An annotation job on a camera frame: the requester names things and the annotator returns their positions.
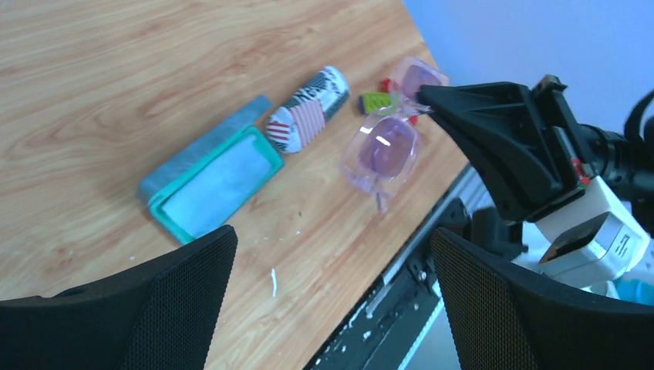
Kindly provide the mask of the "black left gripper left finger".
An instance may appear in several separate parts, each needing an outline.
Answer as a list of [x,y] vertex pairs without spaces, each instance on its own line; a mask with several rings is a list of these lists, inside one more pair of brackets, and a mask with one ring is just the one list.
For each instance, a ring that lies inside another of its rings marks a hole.
[[50,298],[1,303],[3,369],[202,369],[238,245],[225,225]]

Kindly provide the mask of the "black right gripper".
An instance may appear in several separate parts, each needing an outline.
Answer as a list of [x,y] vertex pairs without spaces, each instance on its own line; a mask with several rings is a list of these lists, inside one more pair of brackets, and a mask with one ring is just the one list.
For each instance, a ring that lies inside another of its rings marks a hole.
[[[566,88],[547,74],[531,91],[515,82],[422,85],[417,99],[481,175],[500,216],[535,222],[581,198],[598,175]],[[529,150],[542,138],[553,173]]]

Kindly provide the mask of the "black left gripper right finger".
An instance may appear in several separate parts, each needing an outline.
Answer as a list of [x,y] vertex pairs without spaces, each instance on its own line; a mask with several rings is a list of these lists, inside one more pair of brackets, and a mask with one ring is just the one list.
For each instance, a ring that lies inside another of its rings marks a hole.
[[653,309],[589,293],[440,228],[431,253],[463,369],[651,369]]

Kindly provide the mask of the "grey-green glasses case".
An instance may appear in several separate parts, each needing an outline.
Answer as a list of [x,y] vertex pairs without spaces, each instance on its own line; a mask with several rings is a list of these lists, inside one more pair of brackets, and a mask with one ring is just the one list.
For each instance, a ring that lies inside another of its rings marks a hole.
[[181,244],[223,225],[284,166],[255,125],[270,108],[254,98],[139,182],[137,198]]

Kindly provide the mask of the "pink transparent sunglasses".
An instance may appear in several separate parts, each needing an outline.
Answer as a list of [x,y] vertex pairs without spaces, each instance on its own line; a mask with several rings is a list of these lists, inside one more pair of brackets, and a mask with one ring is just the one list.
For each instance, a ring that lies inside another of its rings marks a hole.
[[389,209],[420,154],[422,140],[411,118],[432,111],[417,102],[422,85],[448,86],[449,79],[417,57],[405,57],[389,79],[390,104],[365,118],[340,161],[347,180],[372,196],[381,214]]

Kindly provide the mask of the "flag print glasses case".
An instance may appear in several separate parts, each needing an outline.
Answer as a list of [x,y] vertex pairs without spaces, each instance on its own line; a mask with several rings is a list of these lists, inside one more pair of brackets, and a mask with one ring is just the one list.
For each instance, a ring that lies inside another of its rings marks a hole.
[[336,67],[326,66],[269,116],[265,134],[280,152],[298,153],[325,129],[349,97],[345,76]]

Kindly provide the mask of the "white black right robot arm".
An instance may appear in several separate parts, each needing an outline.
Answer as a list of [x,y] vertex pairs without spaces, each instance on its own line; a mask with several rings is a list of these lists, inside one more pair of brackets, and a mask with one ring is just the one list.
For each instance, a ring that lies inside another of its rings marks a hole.
[[652,232],[653,121],[644,119],[652,93],[633,107],[623,133],[615,133],[579,123],[564,91],[558,77],[547,75],[533,88],[423,85],[416,97],[480,174],[504,220],[540,220],[601,177]]

